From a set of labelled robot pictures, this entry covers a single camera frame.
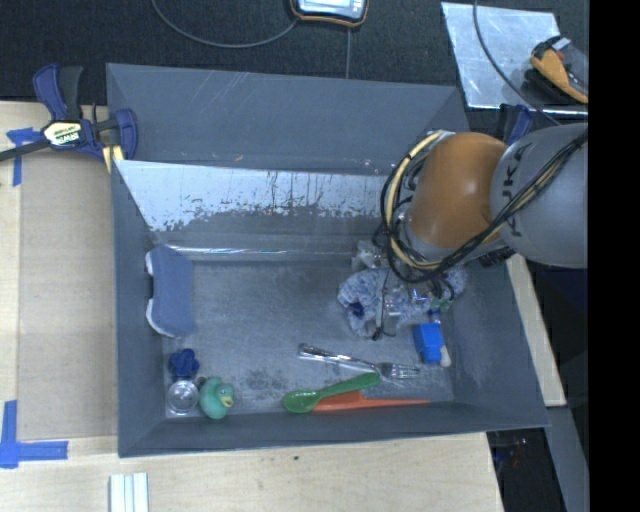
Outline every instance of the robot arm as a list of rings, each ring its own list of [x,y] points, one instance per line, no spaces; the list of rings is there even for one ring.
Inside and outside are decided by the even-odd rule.
[[[538,130],[510,147],[477,133],[430,137],[426,156],[410,153],[383,191],[397,274],[427,281],[505,248],[548,265],[587,266],[586,125]]]

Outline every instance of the green toy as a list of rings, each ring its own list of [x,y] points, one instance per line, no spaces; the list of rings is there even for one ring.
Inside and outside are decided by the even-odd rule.
[[[198,403],[209,418],[221,420],[233,406],[233,386],[211,377],[200,388]]]

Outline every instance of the gray object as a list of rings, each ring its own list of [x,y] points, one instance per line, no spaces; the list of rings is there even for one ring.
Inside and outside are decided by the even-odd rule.
[[[473,6],[442,3],[453,45],[460,81],[470,107],[498,109],[502,103],[518,105],[518,96],[487,59],[473,23]],[[478,24],[494,60],[516,88],[533,106],[547,113],[586,117],[583,105],[545,105],[549,100],[531,88],[524,73],[531,68],[529,57],[536,44],[559,34],[551,13],[478,7]]]
[[[108,74],[110,108],[126,105],[140,119],[140,158],[180,161],[120,162],[112,172],[120,456],[548,423],[508,275],[502,266],[474,264],[464,293],[442,318],[451,366],[425,366],[418,379],[366,390],[372,398],[426,396],[429,406],[321,417],[294,416],[282,407],[294,389],[320,389],[352,376],[300,361],[301,342],[367,360],[419,364],[409,326],[393,338],[362,340],[336,293],[352,272],[358,241],[379,223],[369,188],[427,130],[468,129],[454,88],[131,66],[110,66]],[[235,162],[230,156],[238,150],[243,158]],[[188,161],[199,165],[190,169]],[[183,176],[189,188],[193,172],[206,176],[201,196],[187,197],[160,179]],[[246,194],[260,180],[267,203]],[[233,208],[214,201],[180,222],[197,209],[199,202],[190,200],[216,197],[211,191],[221,188],[230,191]],[[244,199],[236,202],[236,193]],[[342,194],[353,208],[329,207],[321,201],[325,194]],[[161,222],[151,218],[162,213],[159,204],[169,208]],[[182,341],[161,337],[144,319],[152,290],[142,261],[159,244],[194,265],[198,331]],[[166,359],[182,345],[194,349],[203,374],[234,386],[237,401],[223,421],[197,411],[167,414]]]
[[[495,216],[551,158],[582,134],[575,123],[532,132],[511,145],[491,184]],[[545,265],[587,267],[588,145],[574,153],[549,186],[500,230],[516,252]]]

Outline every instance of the blue sponge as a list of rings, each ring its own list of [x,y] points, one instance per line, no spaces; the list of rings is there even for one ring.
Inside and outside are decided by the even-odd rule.
[[[153,298],[147,306],[147,320],[160,334],[171,338],[196,330],[191,311],[191,260],[166,245],[158,245],[145,256],[153,276]]]

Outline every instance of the blue object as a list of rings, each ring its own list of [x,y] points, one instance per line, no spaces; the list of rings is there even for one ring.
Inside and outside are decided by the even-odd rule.
[[[147,269],[153,276],[153,298],[147,320],[160,334],[176,338],[196,330],[191,312],[191,260],[166,245],[147,253]]]
[[[33,128],[9,130],[7,137],[16,147],[22,146],[25,142],[38,142],[44,139],[42,134]],[[13,186],[17,187],[20,183],[22,183],[22,157],[17,156],[13,161]]]
[[[174,380],[188,379],[198,373],[200,363],[196,359],[195,352],[190,348],[185,348],[171,354],[168,367]]]
[[[429,322],[418,324],[412,329],[416,350],[425,363],[439,363],[442,359],[440,347],[444,345],[440,324]]]
[[[39,69],[33,76],[33,88],[51,115],[51,123],[42,129],[43,134],[51,124],[64,133],[71,132],[73,139],[64,142],[51,143],[49,148],[54,151],[76,151],[104,161],[105,145],[96,137],[98,131],[118,128],[120,132],[120,147],[125,158],[133,158],[138,146],[138,134],[133,112],[129,109],[116,111],[115,120],[92,125],[82,118],[82,111],[77,105],[78,80],[82,67],[60,68],[58,64],[49,64]]]
[[[531,131],[531,127],[533,126],[533,114],[529,109],[524,105],[516,105],[515,108],[518,111],[518,117],[516,117],[516,122],[511,129],[509,137],[507,137],[508,145],[514,144],[524,137]]]
[[[0,440],[0,468],[15,469],[23,461],[66,460],[69,441],[21,443],[16,441],[17,401],[4,403],[2,438]]]
[[[33,88],[38,101],[47,107],[52,121],[62,121],[67,118],[67,106],[60,91],[59,79],[60,66],[58,64],[49,64],[33,75]]]

